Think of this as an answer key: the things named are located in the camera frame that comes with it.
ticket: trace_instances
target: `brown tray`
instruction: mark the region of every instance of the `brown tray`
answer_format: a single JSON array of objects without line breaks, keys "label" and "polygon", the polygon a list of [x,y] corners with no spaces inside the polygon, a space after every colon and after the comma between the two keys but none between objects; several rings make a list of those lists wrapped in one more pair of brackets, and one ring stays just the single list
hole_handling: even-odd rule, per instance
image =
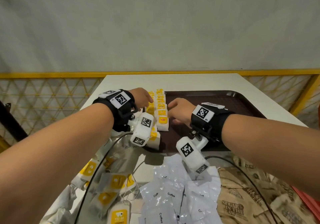
[{"label": "brown tray", "polygon": [[[252,103],[249,102],[242,94],[234,91],[180,91],[166,92],[166,103],[169,104],[177,97],[185,98],[194,105],[202,102],[212,102],[215,104],[224,105],[226,109],[234,111],[237,114],[266,118]],[[148,147],[144,147],[150,152],[174,153],[178,152],[176,143],[181,137],[188,136],[190,139],[193,136],[190,134],[190,129],[186,125],[174,125],[172,119],[169,120],[169,131],[160,132],[161,139],[159,151],[155,151]],[[202,151],[228,151],[223,144],[218,147],[210,147],[209,143]]]}]

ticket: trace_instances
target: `black pole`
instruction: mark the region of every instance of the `black pole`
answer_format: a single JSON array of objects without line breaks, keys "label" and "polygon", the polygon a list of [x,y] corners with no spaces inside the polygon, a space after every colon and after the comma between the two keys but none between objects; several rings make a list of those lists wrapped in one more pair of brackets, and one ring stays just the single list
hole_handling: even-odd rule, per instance
[{"label": "black pole", "polygon": [[19,125],[17,120],[8,111],[5,105],[0,101],[0,123],[14,137],[16,141],[21,141],[28,137],[27,133]]}]

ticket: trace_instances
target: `yellow lattice fence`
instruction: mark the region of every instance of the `yellow lattice fence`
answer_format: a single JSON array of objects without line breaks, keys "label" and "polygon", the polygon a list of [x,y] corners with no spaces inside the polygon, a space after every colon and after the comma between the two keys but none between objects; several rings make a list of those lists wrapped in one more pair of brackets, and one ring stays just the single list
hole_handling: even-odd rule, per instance
[{"label": "yellow lattice fence", "polygon": [[[244,78],[280,104],[292,109],[313,75],[244,76]],[[27,134],[77,112],[102,81],[94,78],[8,78],[0,79],[0,101],[11,103],[11,114]],[[297,117],[306,125],[318,128],[320,87],[306,101]],[[10,144],[14,139],[0,125],[0,135]]]}]

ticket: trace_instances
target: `wristband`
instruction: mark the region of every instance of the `wristband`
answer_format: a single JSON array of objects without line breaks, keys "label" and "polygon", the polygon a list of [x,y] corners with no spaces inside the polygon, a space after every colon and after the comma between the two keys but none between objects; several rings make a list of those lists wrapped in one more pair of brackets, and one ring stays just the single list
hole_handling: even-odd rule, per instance
[{"label": "wristband", "polygon": [[102,103],[111,110],[114,117],[113,129],[118,132],[128,130],[129,119],[138,111],[133,95],[122,89],[99,94],[92,104],[94,103]]},{"label": "wristband", "polygon": [[224,122],[230,114],[234,112],[225,109],[223,105],[204,102],[193,110],[190,127],[219,145],[222,143]]}]

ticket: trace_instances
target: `gray wall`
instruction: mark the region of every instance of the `gray wall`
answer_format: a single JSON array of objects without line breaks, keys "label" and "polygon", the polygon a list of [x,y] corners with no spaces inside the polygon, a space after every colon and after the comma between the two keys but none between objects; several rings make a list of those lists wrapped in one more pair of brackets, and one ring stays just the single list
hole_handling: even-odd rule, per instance
[{"label": "gray wall", "polygon": [[320,67],[320,0],[0,0],[0,72]]}]

